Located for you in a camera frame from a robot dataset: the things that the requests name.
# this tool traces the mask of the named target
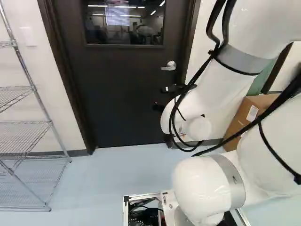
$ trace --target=door window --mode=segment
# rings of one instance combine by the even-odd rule
[[[83,0],[87,44],[163,45],[165,0]]]

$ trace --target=label on box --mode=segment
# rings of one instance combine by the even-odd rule
[[[250,107],[250,110],[249,110],[248,115],[246,116],[246,119],[247,119],[248,121],[254,121],[254,120],[256,119],[257,113],[258,113],[258,108],[255,107],[254,105],[252,105],[252,106]]]

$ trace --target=baseboard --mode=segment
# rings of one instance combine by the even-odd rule
[[[218,145],[222,141],[222,138],[220,139],[211,139],[211,140],[205,140],[200,146],[212,146],[212,145]],[[189,145],[196,145],[197,141],[189,141],[187,144]],[[186,148],[187,146],[182,143],[177,143],[181,148]],[[178,149],[174,144],[171,147],[172,149]]]
[[[88,151],[85,150],[72,150],[67,151],[70,157],[81,157],[89,155]],[[30,152],[28,156],[50,156],[50,155],[63,155],[63,151],[58,152]]]

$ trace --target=light switch plate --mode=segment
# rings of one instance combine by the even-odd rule
[[[26,46],[37,46],[37,40],[31,27],[20,27]]]

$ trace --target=door frame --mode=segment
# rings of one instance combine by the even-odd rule
[[[181,63],[177,65],[177,68],[179,70],[178,76],[176,76],[177,84],[183,84],[185,82],[194,33],[197,26],[199,8],[201,4],[201,0],[188,1],[188,19],[185,25],[180,50],[179,62]],[[83,100],[79,95],[79,88],[74,81],[71,61],[68,57],[66,46],[64,44],[53,0],[38,0],[38,5],[58,70],[62,77],[67,96],[69,98],[77,124],[87,148],[87,153],[92,154],[96,148],[96,141],[93,138],[92,130],[88,124],[87,115],[83,110]]]

